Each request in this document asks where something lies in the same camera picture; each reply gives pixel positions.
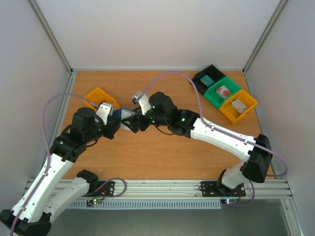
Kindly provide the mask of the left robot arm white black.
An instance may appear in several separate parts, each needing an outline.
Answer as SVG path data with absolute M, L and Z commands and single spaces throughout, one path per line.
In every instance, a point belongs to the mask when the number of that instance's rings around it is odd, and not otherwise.
M 21 200 L 0 213 L 0 221 L 12 236 L 45 236 L 52 224 L 74 201 L 93 196 L 101 188 L 98 176 L 80 171 L 61 192 L 53 196 L 56 186 L 90 143 L 101 137 L 113 139 L 120 128 L 120 118 L 110 108 L 80 108 L 72 123 L 53 142 L 47 159 Z

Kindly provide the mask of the blue leather card holder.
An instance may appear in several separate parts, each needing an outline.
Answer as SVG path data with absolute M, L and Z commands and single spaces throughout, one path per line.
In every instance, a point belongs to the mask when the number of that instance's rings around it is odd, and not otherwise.
M 124 129 L 124 130 L 130 131 L 130 128 L 127 127 L 126 125 L 124 125 L 122 123 L 122 120 L 125 118 L 131 117 L 135 113 L 136 113 L 135 111 L 130 110 L 128 108 L 119 108 L 113 112 L 112 118 L 118 122 L 118 128 L 119 129 Z

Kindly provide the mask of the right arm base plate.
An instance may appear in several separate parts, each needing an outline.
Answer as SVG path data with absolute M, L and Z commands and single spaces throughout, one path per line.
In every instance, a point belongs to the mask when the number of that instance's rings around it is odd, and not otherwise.
M 245 187 L 244 184 L 239 184 L 233 190 L 219 190 L 216 186 L 216 181 L 202 181 L 198 187 L 201 191 L 202 197 L 245 197 Z

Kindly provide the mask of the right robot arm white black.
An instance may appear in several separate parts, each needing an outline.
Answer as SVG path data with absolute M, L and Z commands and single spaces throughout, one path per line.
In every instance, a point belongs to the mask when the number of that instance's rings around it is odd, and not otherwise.
M 222 128 L 198 113 L 177 108 L 162 92 L 151 97 L 139 92 L 133 99 L 138 104 L 137 110 L 123 108 L 121 111 L 121 122 L 126 129 L 136 133 L 145 131 L 150 125 L 165 126 L 173 135 L 210 143 L 240 159 L 239 164 L 221 172 L 212 191 L 226 196 L 249 180 L 256 183 L 265 181 L 272 160 L 266 136 L 260 134 L 255 138 Z

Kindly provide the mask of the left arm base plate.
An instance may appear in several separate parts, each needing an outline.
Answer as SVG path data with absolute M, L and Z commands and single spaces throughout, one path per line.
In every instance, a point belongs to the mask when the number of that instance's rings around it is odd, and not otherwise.
M 89 187 L 87 194 L 83 197 L 99 197 L 99 196 L 113 196 L 115 190 L 114 181 L 98 181 L 98 183 L 93 183 Z

